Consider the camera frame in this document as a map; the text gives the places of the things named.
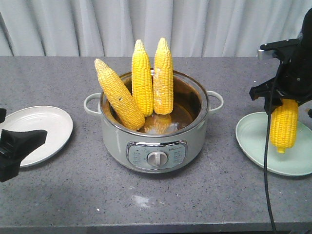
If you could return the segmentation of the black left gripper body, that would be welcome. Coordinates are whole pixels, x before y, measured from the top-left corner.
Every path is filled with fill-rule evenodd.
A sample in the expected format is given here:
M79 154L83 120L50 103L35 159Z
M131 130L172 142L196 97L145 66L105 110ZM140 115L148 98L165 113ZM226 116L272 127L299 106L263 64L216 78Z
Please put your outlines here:
M19 174L20 161L15 155L14 134L8 130L0 131L0 181L5 182Z

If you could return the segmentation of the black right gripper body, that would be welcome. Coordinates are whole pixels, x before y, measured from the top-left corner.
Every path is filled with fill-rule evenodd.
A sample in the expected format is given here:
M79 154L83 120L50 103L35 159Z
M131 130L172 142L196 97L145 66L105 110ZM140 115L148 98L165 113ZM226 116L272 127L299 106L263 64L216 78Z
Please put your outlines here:
M312 99L312 11L303 19L302 37L288 39L260 46L262 57L268 56L280 61L275 77L278 91L283 98L297 102Z

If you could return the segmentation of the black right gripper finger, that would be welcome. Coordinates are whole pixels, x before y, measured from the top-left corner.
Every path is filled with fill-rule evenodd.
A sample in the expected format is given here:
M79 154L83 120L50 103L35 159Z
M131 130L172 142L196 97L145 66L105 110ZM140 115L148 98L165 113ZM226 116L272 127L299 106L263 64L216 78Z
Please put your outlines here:
M267 115L271 115L277 107L283 105L282 103L283 97L284 96L280 94L266 94L264 96L265 99L264 110Z
M260 97L264 98L278 98L281 99L282 95L278 91L277 85L278 78L274 77L258 86L252 87L249 91L249 95L252 100L256 100Z

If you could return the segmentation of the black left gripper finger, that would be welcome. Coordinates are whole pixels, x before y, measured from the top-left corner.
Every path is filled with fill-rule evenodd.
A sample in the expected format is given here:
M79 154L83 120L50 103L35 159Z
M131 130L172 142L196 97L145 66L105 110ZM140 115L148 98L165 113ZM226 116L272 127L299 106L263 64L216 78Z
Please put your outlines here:
M47 138L46 130L14 132L2 129L0 136L0 164L21 163L30 153L42 146Z

